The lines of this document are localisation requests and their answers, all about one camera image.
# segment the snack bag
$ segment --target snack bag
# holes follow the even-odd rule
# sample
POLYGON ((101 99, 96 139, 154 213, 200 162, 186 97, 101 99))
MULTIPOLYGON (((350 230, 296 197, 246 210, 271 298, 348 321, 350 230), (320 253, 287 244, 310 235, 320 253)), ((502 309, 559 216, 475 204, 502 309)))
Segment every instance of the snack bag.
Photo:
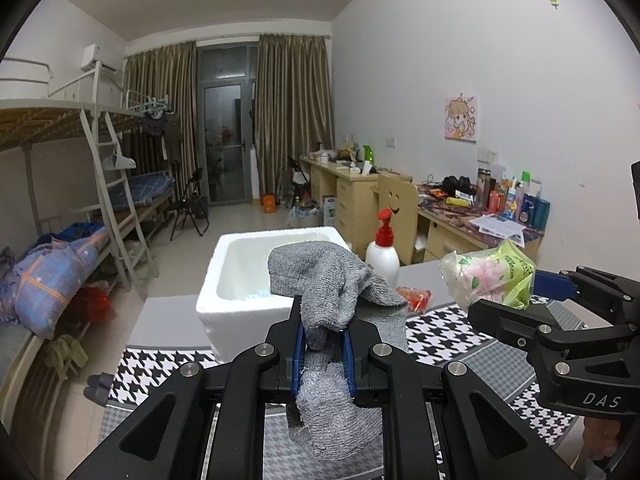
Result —
POLYGON ((510 240, 495 249, 469 254, 453 252, 440 261, 449 294, 465 312, 478 300, 527 308, 535 270, 535 264, 510 240))

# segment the blue gripper pad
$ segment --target blue gripper pad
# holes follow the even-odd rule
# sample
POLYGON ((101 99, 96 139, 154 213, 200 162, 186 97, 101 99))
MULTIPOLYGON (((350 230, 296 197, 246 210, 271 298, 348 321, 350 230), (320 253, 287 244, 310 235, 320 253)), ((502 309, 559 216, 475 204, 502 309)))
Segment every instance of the blue gripper pad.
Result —
POLYGON ((296 336, 296 348, 293 352, 293 362, 291 363, 291 393, 296 396, 300 388, 302 369, 305 367, 305 329, 302 323, 298 325, 298 335, 296 336))
POLYGON ((533 278, 533 293, 550 300, 570 300, 577 295, 578 287, 567 276, 537 270, 533 278))
POLYGON ((342 348, 342 366, 344 367, 344 377, 349 385, 349 395, 356 396, 355 368, 353 364, 353 349, 351 348, 351 337, 349 330, 340 332, 340 347, 342 348))

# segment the air conditioner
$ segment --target air conditioner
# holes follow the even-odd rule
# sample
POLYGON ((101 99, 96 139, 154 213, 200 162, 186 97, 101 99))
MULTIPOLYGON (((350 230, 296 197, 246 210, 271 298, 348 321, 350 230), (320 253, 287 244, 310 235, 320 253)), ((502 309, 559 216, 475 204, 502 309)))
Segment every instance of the air conditioner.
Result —
POLYGON ((95 68, 95 64, 100 61, 102 63, 102 69, 110 74, 115 74, 118 69, 108 65, 104 62, 104 54, 101 54, 100 47, 98 45, 91 44, 85 48, 84 54, 82 54, 82 70, 89 72, 95 68))

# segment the green bottle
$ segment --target green bottle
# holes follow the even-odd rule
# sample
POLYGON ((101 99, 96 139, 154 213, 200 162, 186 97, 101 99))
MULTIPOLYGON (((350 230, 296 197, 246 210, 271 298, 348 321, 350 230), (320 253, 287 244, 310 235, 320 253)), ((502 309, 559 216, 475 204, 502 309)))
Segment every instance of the green bottle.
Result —
POLYGON ((375 166, 373 163, 373 151, 371 150, 371 147, 366 145, 363 145, 362 147, 364 149, 364 160, 368 160, 372 166, 375 166))

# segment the hand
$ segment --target hand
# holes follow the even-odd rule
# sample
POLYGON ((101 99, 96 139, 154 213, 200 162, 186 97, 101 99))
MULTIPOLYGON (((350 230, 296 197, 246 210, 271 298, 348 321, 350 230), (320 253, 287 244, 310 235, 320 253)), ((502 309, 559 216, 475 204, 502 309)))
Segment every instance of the hand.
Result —
POLYGON ((584 450, 592 460, 611 457, 618 449, 619 420, 603 420, 600 418, 584 419, 584 450))

